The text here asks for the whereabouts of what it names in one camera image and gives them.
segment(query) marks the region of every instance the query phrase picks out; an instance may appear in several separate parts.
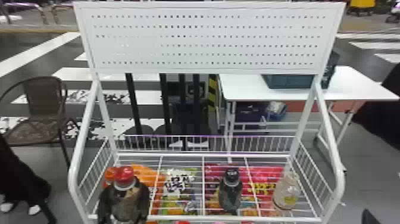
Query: white metal display rack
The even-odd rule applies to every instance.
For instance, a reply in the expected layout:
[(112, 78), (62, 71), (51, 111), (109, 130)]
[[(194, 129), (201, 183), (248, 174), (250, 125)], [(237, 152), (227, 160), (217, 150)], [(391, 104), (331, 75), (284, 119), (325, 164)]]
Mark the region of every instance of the white metal display rack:
[[(108, 166), (130, 163), (157, 170), (151, 210), (158, 201), (158, 177), (170, 167), (198, 167), (197, 215), (152, 212), (148, 220), (191, 222), (327, 223), (344, 192), (345, 178), (320, 80), (342, 17), (343, 3), (309, 2), (74, 2), (93, 82), (68, 174), (71, 196), (85, 223), (96, 219), (96, 202)], [(98, 73), (315, 74), (295, 136), (125, 136), (115, 141)], [(81, 164), (96, 98), (107, 131), (90, 165)], [(325, 180), (301, 142), (316, 98), (333, 166)], [(178, 141), (206, 138), (208, 147), (183, 152)], [(296, 207), (278, 216), (265, 209), (252, 185), (257, 216), (208, 215), (205, 163), (228, 161), (244, 169), (282, 166), (300, 176)]]

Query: brown chair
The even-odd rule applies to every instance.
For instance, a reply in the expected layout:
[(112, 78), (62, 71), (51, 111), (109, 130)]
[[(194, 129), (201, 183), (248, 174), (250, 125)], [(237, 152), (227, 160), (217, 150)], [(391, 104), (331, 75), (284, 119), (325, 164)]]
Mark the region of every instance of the brown chair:
[(73, 122), (78, 129), (79, 127), (74, 119), (65, 115), (65, 101), (68, 96), (65, 83), (52, 76), (26, 79), (7, 89), (0, 97), (0, 103), (12, 90), (25, 94), (30, 116), (4, 134), (8, 144), (16, 147), (60, 143), (65, 162), (70, 167), (63, 130), (69, 122)]

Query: perforated metal board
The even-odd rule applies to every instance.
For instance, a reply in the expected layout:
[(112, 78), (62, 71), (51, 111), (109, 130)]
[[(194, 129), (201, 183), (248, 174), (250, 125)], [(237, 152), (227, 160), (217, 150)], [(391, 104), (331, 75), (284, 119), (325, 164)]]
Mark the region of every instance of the perforated metal board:
[(323, 71), (345, 4), (74, 2), (85, 51), (100, 72)]

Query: clear bottle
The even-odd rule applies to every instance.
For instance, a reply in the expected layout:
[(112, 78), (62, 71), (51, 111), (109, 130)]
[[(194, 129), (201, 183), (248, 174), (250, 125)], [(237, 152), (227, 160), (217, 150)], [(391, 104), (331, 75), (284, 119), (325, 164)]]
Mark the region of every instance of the clear bottle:
[(290, 210), (295, 206), (301, 193), (298, 181), (299, 176), (294, 172), (287, 172), (278, 181), (274, 190), (273, 200), (279, 209)]

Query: bottle label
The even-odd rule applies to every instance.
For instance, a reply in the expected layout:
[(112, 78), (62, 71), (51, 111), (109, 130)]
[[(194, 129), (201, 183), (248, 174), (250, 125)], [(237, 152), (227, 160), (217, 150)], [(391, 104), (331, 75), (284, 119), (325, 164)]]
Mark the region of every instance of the bottle label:
[(296, 196), (288, 196), (284, 198), (285, 204), (289, 205), (289, 206), (294, 206), (296, 204), (297, 201), (297, 197)]

